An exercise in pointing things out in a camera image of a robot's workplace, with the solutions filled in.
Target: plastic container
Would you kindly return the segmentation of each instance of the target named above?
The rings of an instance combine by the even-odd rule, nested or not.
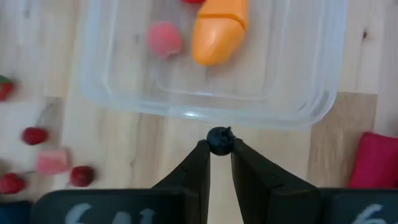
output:
[[[199,6],[180,0],[90,0],[79,71],[84,94],[110,108],[288,129],[326,115],[338,89],[347,0],[250,0],[243,46],[228,63],[197,65],[190,42]],[[167,20],[184,53],[152,55],[146,32]]]

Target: wooden surface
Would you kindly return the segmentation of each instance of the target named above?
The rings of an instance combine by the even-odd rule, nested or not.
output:
[[[80,7],[75,0],[0,0],[0,73],[20,84],[12,102],[0,104],[1,172],[33,170],[39,150],[66,146],[73,164],[98,169],[92,188],[150,187],[217,124],[109,110],[83,97],[74,66]],[[326,118],[307,129],[233,126],[234,133],[315,185],[345,186],[363,131],[398,136],[397,20],[396,1],[349,0],[340,93]],[[52,138],[25,146],[21,130],[35,124]],[[214,157],[211,165],[209,223],[242,223],[230,160]],[[4,200],[64,189],[68,174],[28,179],[29,190]]]

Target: red object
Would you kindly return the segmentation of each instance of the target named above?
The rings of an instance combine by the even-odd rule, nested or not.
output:
[[[44,128],[29,127],[22,133],[22,140],[31,146],[43,143],[47,140],[49,133]]]
[[[70,168],[69,153],[66,149],[40,151],[36,170],[40,174],[61,174]]]
[[[204,3],[206,0],[182,0],[182,1],[190,4],[201,4]]]
[[[149,28],[147,44],[154,54],[167,58],[181,52],[182,35],[171,22],[158,22]]]
[[[25,188],[26,183],[24,179],[15,173],[8,173],[0,179],[0,193],[2,194],[16,194]]]
[[[4,102],[8,99],[14,87],[15,85],[11,79],[0,75],[0,102]]]
[[[76,166],[70,173],[70,183],[75,187],[88,187],[95,177],[95,171],[90,166]]]
[[[358,147],[349,188],[398,187],[398,139],[364,133]]]

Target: toy fruit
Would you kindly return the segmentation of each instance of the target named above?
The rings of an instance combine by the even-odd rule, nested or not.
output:
[[[182,1],[190,4],[201,4],[204,3],[206,0],[182,0]]]
[[[36,161],[36,169],[40,174],[55,175],[69,169],[68,152],[65,149],[40,151]]]
[[[29,127],[22,132],[22,140],[31,146],[45,142],[48,136],[49,133],[44,128]]]
[[[11,79],[0,75],[0,102],[6,101],[14,90],[14,83]]]
[[[24,179],[15,173],[8,173],[0,179],[0,193],[2,194],[16,194],[25,188],[26,183]]]
[[[224,63],[242,44],[248,28],[248,0],[206,0],[193,30],[192,54],[201,65]]]
[[[70,173],[69,182],[75,187],[87,187],[95,177],[94,169],[90,166],[76,166]]]
[[[158,22],[149,28],[147,44],[154,54],[167,58],[182,50],[182,36],[172,23]]]

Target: red cushion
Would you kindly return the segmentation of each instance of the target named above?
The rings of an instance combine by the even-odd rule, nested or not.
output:
[[[364,133],[358,147],[349,188],[398,187],[398,139]]]

